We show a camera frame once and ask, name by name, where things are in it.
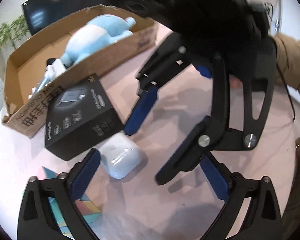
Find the right forearm tan jacket sleeve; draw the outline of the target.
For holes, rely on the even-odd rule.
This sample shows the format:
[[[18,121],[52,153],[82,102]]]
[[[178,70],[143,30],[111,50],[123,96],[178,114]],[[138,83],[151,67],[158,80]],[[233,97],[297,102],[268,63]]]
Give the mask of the right forearm tan jacket sleeve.
[[[300,94],[300,40],[285,34],[273,37],[277,47],[277,65],[286,84]]]

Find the person's right hand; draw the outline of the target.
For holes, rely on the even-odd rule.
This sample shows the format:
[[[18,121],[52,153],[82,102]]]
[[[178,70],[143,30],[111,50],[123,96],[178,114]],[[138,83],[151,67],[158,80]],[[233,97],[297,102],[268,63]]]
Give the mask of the person's right hand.
[[[230,83],[231,89],[242,89],[243,88],[242,81],[233,75],[229,76],[229,83]]]

